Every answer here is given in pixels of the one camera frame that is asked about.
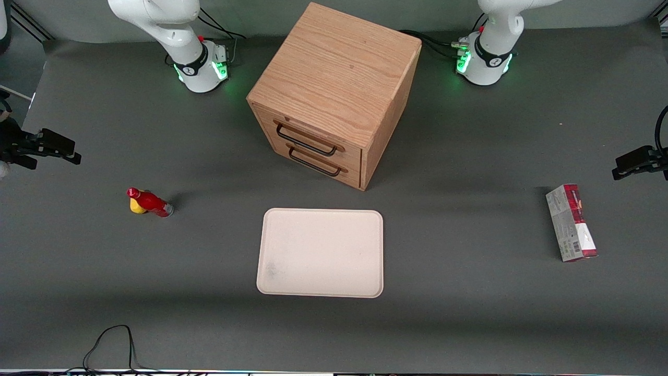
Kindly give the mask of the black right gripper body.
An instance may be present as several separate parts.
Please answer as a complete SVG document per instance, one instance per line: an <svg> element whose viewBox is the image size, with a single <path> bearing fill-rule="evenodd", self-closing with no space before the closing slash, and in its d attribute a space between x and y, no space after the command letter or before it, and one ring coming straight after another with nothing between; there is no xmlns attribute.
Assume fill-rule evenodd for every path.
<svg viewBox="0 0 668 376"><path fill-rule="evenodd" d="M38 134L24 131L14 119L1 122L2 157L38 155L40 143Z"/></svg>

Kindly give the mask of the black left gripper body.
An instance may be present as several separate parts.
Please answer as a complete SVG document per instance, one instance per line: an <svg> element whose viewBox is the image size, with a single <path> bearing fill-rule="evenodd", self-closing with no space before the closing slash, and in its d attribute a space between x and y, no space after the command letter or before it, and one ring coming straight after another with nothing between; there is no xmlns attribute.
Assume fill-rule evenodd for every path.
<svg viewBox="0 0 668 376"><path fill-rule="evenodd" d="M654 148L651 151L653 162L651 164L651 173L661 172L664 179L668 180L666 148Z"/></svg>

